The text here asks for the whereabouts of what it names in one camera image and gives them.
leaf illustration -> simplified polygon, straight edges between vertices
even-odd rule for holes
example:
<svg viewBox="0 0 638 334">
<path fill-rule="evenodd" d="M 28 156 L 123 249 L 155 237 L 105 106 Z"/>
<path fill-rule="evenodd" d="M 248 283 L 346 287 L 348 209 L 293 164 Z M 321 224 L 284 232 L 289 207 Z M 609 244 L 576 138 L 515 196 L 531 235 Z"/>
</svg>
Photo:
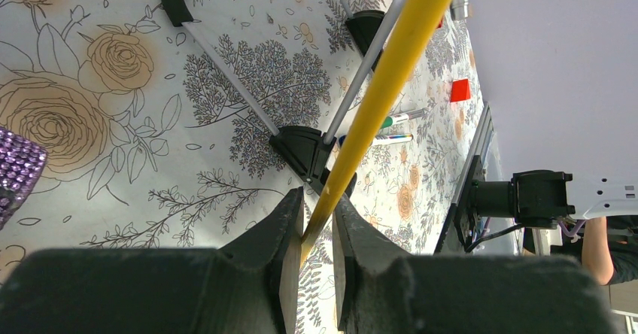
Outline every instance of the leaf illustration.
<svg viewBox="0 0 638 334">
<path fill-rule="evenodd" d="M 144 34 L 155 32 L 156 30 L 162 28 L 158 26 L 154 20 L 141 20 L 138 22 L 138 24 L 135 25 L 135 27 L 138 29 L 138 32 Z"/>
<path fill-rule="evenodd" d="M 42 221 L 42 219 L 38 219 L 37 217 L 25 217 L 23 219 L 18 220 L 18 224 L 22 226 L 34 226 L 35 224 Z"/>
<path fill-rule="evenodd" d="M 138 31 L 138 28 L 132 24 L 124 23 L 124 28 L 128 29 L 129 32 L 135 33 Z"/>
<path fill-rule="evenodd" d="M 88 35 L 84 35 L 80 32 L 78 32 L 78 34 L 80 35 L 80 37 L 84 38 L 85 41 L 89 42 L 89 43 L 93 43 L 95 41 L 95 39 L 89 37 Z"/>
<path fill-rule="evenodd" d="M 126 132 L 122 124 L 117 121 L 111 120 L 109 126 L 111 128 L 111 141 L 115 146 L 122 146 L 123 144 L 131 143 L 129 133 Z"/>
<path fill-rule="evenodd" d="M 33 71 L 33 61 L 12 44 L 0 42 L 0 65 L 10 71 Z"/>
<path fill-rule="evenodd" d="M 77 80 L 80 63 L 62 36 L 49 24 L 42 27 L 38 36 L 38 58 L 45 71 L 61 74 Z"/>
<path fill-rule="evenodd" d="M 124 34 L 124 30 L 119 26 L 113 26 L 111 24 L 98 24 L 98 27 L 104 29 L 106 32 L 119 33 L 121 35 Z"/>
<path fill-rule="evenodd" d="M 126 159 L 129 164 L 129 182 L 137 180 L 141 170 L 146 165 L 146 152 L 140 145 L 134 146 L 130 151 Z"/>
<path fill-rule="evenodd" d="M 20 76 L 10 71 L 0 63 L 0 86 L 8 84 L 12 80 L 19 79 Z"/>
<path fill-rule="evenodd" d="M 0 8 L 4 7 L 5 5 L 8 5 L 10 3 L 23 3 L 22 0 L 1 0 L 0 1 Z"/>
<path fill-rule="evenodd" d="M 120 172 L 124 168 L 124 163 L 126 162 L 126 154 L 121 147 L 116 147 L 111 151 L 111 164 L 113 165 L 113 169 L 115 172 Z"/>
<path fill-rule="evenodd" d="M 184 32 L 179 32 L 176 36 L 175 36 L 175 44 L 179 47 L 181 46 L 184 42 L 186 41 L 186 33 Z"/>
<path fill-rule="evenodd" d="M 144 108 L 144 92 L 139 88 L 135 90 L 135 98 L 133 98 L 133 117 L 137 117 L 142 108 Z"/>
<path fill-rule="evenodd" d="M 163 138 L 155 138 L 150 142 L 150 149 L 157 156 L 166 156 L 169 154 L 169 143 Z"/>
<path fill-rule="evenodd" d="M 162 111 L 162 131 L 168 131 L 175 126 L 181 113 L 181 99 L 179 95 L 172 96 Z"/>
<path fill-rule="evenodd" d="M 115 169 L 111 164 L 111 157 L 107 156 L 98 162 L 91 173 L 87 200 L 91 200 L 115 175 Z"/>
<path fill-rule="evenodd" d="M 149 127 L 153 127 L 155 128 L 155 122 L 153 122 L 153 119 L 150 117 L 145 117 L 144 118 L 144 126 L 149 126 Z"/>
<path fill-rule="evenodd" d="M 155 133 L 155 129 L 153 127 L 150 127 L 150 126 L 139 126 L 135 130 L 135 133 L 139 137 L 146 138 L 146 137 L 152 136 Z"/>
</svg>

